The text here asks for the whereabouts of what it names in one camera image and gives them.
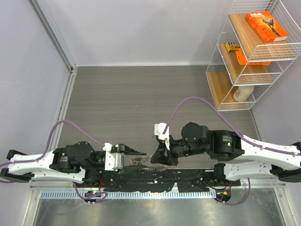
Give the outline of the metal disc with keyrings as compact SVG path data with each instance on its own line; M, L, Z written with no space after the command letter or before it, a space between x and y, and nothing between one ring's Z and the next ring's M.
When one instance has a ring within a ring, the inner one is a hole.
M132 164L135 165L137 161L141 161L142 164L140 165L140 171L149 171L149 172L163 172L168 170L169 166L163 164L152 164L150 162L151 155L149 156L137 156L132 158Z

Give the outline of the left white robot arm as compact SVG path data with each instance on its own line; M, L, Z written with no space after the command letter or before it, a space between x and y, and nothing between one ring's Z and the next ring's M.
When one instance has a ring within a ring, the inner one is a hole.
M86 141L57 148L40 160L37 155L10 150L7 155L9 164L1 167L0 177L16 183L53 180L95 187L99 185L103 172L119 172L123 168L125 155L140 156L142 153L124 144L108 144L103 150L96 151Z

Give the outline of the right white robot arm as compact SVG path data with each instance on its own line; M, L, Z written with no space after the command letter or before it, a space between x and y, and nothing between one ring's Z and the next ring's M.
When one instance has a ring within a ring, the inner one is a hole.
M243 178L278 178L288 183L301 181L301 144L276 145L237 135L229 130L209 130L189 122L181 139L173 139L165 123L155 124L159 145L150 162L176 166L178 159L208 154L217 160L213 181L224 185Z

